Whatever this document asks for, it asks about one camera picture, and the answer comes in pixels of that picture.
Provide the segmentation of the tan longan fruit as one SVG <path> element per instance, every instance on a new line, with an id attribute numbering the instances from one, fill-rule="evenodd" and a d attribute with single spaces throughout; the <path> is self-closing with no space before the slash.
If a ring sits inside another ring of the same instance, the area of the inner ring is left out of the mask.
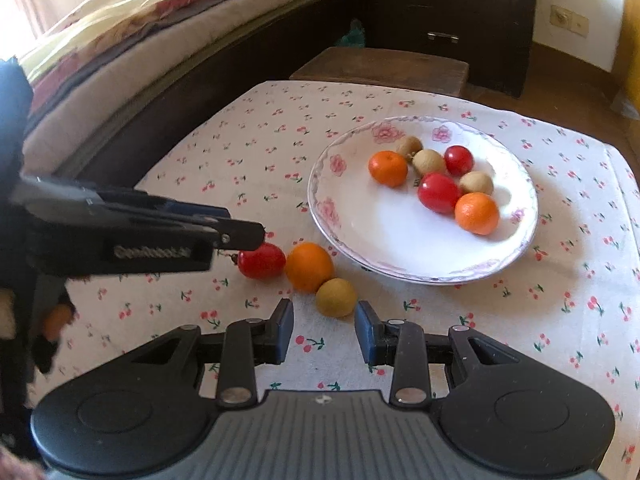
<path id="1" fill-rule="evenodd" d="M 396 152 L 407 162 L 412 162 L 414 155 L 422 148 L 423 144 L 416 136 L 403 136 L 396 145 Z"/>
<path id="2" fill-rule="evenodd" d="M 483 193 L 491 195 L 494 192 L 494 181 L 483 171 L 470 171 L 459 180 L 462 194 Z"/>
<path id="3" fill-rule="evenodd" d="M 446 162 L 439 152 L 424 148 L 413 155 L 411 165 L 420 177 L 428 174 L 444 174 L 446 172 Z"/>
<path id="4" fill-rule="evenodd" d="M 358 301 L 356 289 L 344 278 L 332 278 L 320 286 L 314 303 L 317 310 L 328 318 L 351 315 Z"/>

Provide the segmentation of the floral red yellow quilt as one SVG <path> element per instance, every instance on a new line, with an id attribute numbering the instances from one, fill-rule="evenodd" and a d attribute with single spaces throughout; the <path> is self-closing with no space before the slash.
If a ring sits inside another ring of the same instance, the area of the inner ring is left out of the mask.
<path id="1" fill-rule="evenodd" d="M 62 18 L 20 64 L 35 113 L 64 82 L 146 26 L 200 0 L 85 0 Z"/>

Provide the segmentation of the white floral ceramic plate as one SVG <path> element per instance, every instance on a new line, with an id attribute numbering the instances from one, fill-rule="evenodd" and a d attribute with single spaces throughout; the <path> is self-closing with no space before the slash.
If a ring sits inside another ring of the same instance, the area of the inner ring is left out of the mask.
<path id="1" fill-rule="evenodd" d="M 462 228 L 432 203 L 454 196 L 458 178 L 445 174 L 427 188 L 413 167 L 396 188 L 372 177 L 369 162 L 405 138 L 444 154 L 466 148 L 474 170 L 490 177 L 497 225 L 488 234 Z M 525 254 L 537 229 L 538 198 L 523 164 L 483 131 L 431 116 L 399 116 L 336 138 L 312 166 L 307 202 L 318 229 L 342 255 L 395 280 L 457 285 L 496 274 Z"/>

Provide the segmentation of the wall power outlet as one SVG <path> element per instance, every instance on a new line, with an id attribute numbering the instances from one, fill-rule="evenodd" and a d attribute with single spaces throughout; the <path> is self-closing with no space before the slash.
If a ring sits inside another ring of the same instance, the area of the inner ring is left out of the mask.
<path id="1" fill-rule="evenodd" d="M 551 25 L 568 30 L 578 36 L 587 37 L 589 34 L 588 18 L 560 6 L 550 8 L 549 21 Z"/>

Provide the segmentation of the wooden wardrobe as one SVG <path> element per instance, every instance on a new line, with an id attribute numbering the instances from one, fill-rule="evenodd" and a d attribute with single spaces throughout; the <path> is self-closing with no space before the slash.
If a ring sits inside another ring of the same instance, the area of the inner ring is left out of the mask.
<path id="1" fill-rule="evenodd" d="M 620 38 L 612 68 L 620 90 L 636 110 L 640 92 L 640 0 L 624 0 Z"/>

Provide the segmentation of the red cherry tomato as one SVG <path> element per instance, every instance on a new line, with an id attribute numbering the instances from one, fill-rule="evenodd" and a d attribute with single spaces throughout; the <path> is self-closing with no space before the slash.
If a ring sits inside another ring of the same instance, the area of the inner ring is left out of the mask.
<path id="1" fill-rule="evenodd" d="M 452 214 L 460 196 L 457 183 L 444 174 L 428 174 L 418 186 L 420 203 L 438 214 Z"/>
<path id="2" fill-rule="evenodd" d="M 232 261 L 246 278 L 271 280 L 282 274 L 286 257 L 278 246 L 262 243 L 256 250 L 242 250 L 233 255 Z"/>
<path id="3" fill-rule="evenodd" d="M 446 149 L 444 161 L 447 171 L 454 177 L 463 177 L 471 172 L 475 165 L 472 153 L 462 145 L 453 145 Z"/>

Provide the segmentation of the dark wooden nightstand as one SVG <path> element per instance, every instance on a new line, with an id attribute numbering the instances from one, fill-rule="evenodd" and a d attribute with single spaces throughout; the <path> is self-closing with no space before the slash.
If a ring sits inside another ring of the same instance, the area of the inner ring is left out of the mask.
<path id="1" fill-rule="evenodd" d="M 536 0 L 355 0 L 369 48 L 454 58 L 471 84 L 520 96 Z"/>

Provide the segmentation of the dark wooden stool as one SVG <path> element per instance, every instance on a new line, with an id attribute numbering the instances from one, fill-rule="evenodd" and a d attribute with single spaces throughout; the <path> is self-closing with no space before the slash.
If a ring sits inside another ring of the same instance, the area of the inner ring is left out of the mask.
<path id="1" fill-rule="evenodd" d="M 330 47 L 290 76 L 291 80 L 370 84 L 461 96 L 469 64 L 416 52 Z"/>

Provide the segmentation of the orange mandarin with stem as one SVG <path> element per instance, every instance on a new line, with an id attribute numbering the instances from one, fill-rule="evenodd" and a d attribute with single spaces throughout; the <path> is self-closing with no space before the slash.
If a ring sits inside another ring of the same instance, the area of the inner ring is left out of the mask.
<path id="1" fill-rule="evenodd" d="M 489 195 L 473 192 L 458 199 L 454 207 L 454 220 L 466 232 L 487 236 L 497 229 L 500 211 Z"/>

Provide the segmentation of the bed with beige mattress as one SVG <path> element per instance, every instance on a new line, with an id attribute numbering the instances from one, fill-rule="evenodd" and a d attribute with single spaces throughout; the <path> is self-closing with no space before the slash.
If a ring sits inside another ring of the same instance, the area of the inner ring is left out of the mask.
<path id="1" fill-rule="evenodd" d="M 35 99 L 24 174 L 136 184 L 238 96 L 347 28 L 349 0 L 184 0 Z"/>

